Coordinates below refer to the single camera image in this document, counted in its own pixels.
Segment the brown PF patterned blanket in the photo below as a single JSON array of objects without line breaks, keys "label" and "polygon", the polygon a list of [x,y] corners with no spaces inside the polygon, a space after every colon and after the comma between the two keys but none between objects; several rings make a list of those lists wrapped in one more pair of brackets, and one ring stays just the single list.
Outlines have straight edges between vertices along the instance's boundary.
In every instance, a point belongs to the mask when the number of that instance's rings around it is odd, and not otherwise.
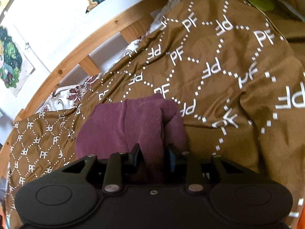
[{"label": "brown PF patterned blanket", "polygon": [[101,103],[161,94],[182,116],[191,153],[220,154],[285,185],[296,228],[304,209],[304,22],[284,6],[181,0],[160,27],[97,78],[75,108],[15,124],[4,227],[19,228],[15,195],[77,159],[76,137]]}]

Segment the blond anime character poster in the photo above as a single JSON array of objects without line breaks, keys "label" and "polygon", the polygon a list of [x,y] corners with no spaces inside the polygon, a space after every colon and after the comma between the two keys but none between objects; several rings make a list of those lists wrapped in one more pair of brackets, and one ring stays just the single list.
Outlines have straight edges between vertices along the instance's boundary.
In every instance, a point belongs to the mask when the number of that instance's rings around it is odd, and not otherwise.
[{"label": "blond anime character poster", "polygon": [[35,67],[1,25],[1,85],[17,97]]}]

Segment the white floral pillow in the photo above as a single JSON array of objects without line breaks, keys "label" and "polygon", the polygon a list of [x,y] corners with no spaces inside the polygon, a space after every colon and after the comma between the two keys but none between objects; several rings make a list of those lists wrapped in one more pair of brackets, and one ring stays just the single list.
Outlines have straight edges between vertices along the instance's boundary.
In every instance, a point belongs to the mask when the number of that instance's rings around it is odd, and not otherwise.
[{"label": "white floral pillow", "polygon": [[[140,34],[137,39],[130,41],[128,46],[121,52],[120,56],[112,62],[112,64],[115,65],[123,57],[134,52],[139,47],[141,40],[153,31],[157,30],[162,21],[164,21],[164,12],[160,12],[155,17],[146,32]],[[97,69],[97,66],[90,56],[87,56],[82,60],[79,65],[85,70],[85,72],[89,72],[89,77],[82,84],[63,86],[55,89],[49,94],[49,97],[44,101],[44,103],[42,103],[40,108],[37,109],[37,113],[67,110],[77,107],[87,91],[91,89],[94,81],[106,73],[106,71],[100,71]]]}]

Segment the maroon long-sleeve shirt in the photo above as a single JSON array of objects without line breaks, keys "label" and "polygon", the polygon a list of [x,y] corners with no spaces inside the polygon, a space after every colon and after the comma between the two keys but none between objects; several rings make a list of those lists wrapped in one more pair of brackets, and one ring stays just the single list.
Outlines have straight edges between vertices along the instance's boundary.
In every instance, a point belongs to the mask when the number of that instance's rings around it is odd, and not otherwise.
[{"label": "maroon long-sleeve shirt", "polygon": [[76,137],[77,158],[90,154],[105,159],[116,152],[131,152],[139,144],[145,163],[156,169],[164,148],[175,152],[188,149],[178,106],[154,94],[119,103],[98,104]]}]

